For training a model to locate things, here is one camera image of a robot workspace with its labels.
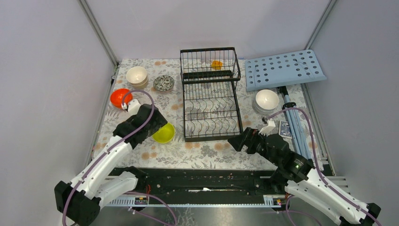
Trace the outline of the yellow-green bowl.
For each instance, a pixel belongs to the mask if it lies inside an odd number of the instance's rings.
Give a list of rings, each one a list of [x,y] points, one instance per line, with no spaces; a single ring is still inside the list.
[[[160,144],[165,144],[173,139],[173,137],[175,136],[175,132],[175,127],[170,122],[168,122],[157,132],[155,132],[152,135],[152,138]]]

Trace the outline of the pink patterned bowl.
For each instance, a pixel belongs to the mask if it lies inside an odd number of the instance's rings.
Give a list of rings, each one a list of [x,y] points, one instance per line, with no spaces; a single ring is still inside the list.
[[[160,92],[166,92],[174,87],[175,81],[171,76],[161,75],[153,82],[153,87]]]

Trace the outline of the plain beige bowl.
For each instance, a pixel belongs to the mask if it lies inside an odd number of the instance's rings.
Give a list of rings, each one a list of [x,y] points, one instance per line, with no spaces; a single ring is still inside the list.
[[[134,89],[144,89],[148,85],[148,78],[146,78],[144,81],[140,83],[131,83],[131,85]]]

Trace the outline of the white bowl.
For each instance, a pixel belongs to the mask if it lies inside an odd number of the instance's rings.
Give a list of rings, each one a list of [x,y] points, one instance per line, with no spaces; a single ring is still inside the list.
[[[252,107],[255,111],[262,114],[271,114],[276,110],[276,107],[273,109],[263,109],[256,103],[256,101],[252,102]]]
[[[279,105],[279,97],[274,91],[263,89],[257,92],[255,102],[264,110],[274,110]]]

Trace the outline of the orange bowl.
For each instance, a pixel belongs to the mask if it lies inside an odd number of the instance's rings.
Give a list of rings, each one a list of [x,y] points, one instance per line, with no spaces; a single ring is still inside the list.
[[[122,108],[122,99],[129,92],[129,89],[117,89],[110,95],[110,102],[113,106],[121,109]],[[125,99],[124,103],[128,104],[133,99],[133,95],[129,93]]]

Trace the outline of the beige patterned bowl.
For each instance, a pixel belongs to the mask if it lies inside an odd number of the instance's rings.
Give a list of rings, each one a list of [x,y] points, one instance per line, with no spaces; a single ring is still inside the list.
[[[130,68],[126,73],[126,79],[131,84],[139,84],[147,80],[147,70],[141,66]]]

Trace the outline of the black wire dish rack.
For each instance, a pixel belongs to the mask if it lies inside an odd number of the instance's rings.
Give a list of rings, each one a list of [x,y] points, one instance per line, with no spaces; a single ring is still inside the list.
[[[211,69],[221,61],[221,70]],[[227,140],[243,131],[236,87],[241,71],[234,47],[180,51],[186,142]]]

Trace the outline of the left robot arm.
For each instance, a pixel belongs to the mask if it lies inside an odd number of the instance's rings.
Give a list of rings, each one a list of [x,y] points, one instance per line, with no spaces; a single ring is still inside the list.
[[[60,181],[55,186],[56,207],[63,221],[68,218],[88,226],[104,206],[123,193],[132,190],[139,194],[145,190],[145,179],[129,171],[105,182],[119,161],[168,122],[153,105],[142,104],[134,111],[115,128],[106,147],[81,173],[70,182]]]

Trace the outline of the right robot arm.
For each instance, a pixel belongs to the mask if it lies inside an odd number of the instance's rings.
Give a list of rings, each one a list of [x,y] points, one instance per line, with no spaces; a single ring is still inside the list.
[[[280,135],[262,135],[247,127],[227,141],[236,151],[246,146],[248,154],[257,153],[277,167],[270,180],[274,193],[285,191],[298,197],[340,226],[371,226],[377,222],[381,212],[378,205],[352,197],[318,172],[312,161],[292,151]]]

